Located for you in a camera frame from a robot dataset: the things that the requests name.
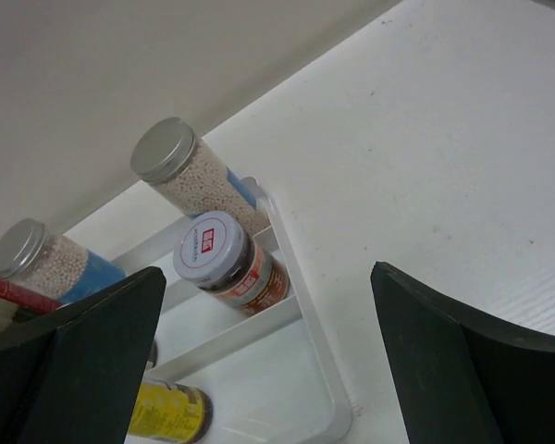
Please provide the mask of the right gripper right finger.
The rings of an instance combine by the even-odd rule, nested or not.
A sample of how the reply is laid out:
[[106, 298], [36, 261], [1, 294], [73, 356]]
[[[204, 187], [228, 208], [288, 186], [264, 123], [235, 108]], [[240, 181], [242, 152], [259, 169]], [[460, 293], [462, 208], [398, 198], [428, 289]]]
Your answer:
[[555, 443], [555, 335], [377, 262], [376, 315], [412, 443]]

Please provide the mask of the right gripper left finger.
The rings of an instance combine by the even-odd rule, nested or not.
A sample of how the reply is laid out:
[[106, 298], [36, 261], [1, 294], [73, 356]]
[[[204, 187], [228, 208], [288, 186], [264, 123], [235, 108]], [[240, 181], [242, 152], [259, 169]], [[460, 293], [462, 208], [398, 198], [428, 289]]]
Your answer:
[[122, 443], [167, 280], [148, 266], [0, 332], [0, 443]]

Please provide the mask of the dark soy sauce bottle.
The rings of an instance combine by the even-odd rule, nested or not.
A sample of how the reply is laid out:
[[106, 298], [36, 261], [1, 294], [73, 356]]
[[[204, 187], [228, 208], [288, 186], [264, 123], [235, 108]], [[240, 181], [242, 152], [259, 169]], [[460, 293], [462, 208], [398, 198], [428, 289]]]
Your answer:
[[62, 303], [0, 278], [0, 331], [49, 314]]

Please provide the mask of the small yellow oil bottle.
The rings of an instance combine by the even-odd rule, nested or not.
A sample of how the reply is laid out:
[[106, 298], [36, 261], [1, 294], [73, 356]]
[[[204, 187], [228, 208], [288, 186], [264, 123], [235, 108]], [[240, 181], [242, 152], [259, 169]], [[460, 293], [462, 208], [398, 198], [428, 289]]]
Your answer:
[[128, 434], [166, 443], [198, 443], [214, 416], [211, 398], [201, 389], [144, 379], [131, 414]]

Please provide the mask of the white granule jar blue label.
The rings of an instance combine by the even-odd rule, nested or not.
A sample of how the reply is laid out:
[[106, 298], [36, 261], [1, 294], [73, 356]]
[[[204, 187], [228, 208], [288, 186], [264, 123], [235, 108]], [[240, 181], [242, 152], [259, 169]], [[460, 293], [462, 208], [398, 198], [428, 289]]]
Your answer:
[[19, 221], [0, 239], [0, 278], [63, 304], [125, 277], [112, 262], [32, 218]]

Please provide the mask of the orange spice jar back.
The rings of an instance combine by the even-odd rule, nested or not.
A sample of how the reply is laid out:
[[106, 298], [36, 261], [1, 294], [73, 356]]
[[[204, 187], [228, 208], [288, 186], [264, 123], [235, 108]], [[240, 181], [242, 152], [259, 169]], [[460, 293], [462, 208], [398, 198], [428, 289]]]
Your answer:
[[247, 316], [284, 301], [290, 290], [286, 268], [222, 211], [192, 220], [173, 266], [181, 278]]

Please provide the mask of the orange spice jar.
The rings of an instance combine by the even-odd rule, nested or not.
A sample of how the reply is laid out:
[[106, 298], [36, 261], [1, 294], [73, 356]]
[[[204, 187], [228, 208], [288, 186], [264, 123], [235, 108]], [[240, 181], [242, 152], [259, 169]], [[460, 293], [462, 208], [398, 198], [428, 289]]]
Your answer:
[[158, 345], [157, 341], [155, 340], [152, 344], [152, 347], [149, 351], [149, 355], [146, 361], [145, 370], [151, 370], [156, 367], [158, 361]]
[[247, 316], [284, 301], [290, 290], [286, 268], [222, 211], [192, 220], [173, 266], [181, 278]]

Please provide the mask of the orange spice jar front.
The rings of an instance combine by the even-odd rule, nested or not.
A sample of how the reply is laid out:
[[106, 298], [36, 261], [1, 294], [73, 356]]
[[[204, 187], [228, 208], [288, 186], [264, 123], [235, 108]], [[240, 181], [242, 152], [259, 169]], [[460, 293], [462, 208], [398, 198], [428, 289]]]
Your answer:
[[155, 340], [152, 344], [152, 347], [149, 351], [149, 355], [146, 361], [145, 370], [151, 370], [156, 367], [158, 361], [158, 345], [157, 341]]

